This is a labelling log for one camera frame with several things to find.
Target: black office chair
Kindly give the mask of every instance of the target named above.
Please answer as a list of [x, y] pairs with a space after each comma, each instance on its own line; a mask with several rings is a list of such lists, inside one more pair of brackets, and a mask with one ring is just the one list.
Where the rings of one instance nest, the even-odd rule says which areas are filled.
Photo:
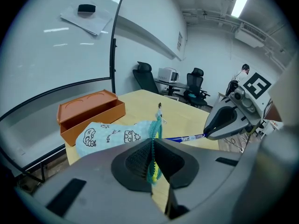
[[159, 90], [151, 73], [150, 64], [138, 62], [137, 70], [133, 70], [133, 74], [139, 83], [141, 89], [159, 94]]
[[187, 85], [189, 86], [189, 89], [184, 92], [184, 98], [192, 106], [207, 105], [205, 98], [210, 95], [201, 89], [201, 84], [204, 80], [203, 76], [204, 71], [199, 68], [194, 68], [192, 73], [187, 74]]

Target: cartoon print fabric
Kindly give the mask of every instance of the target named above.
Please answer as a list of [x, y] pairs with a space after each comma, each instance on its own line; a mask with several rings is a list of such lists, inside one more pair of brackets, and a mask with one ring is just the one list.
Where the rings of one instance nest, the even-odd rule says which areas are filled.
[[150, 138], [153, 121], [141, 121], [131, 126], [90, 123], [76, 139], [80, 157], [124, 143]]

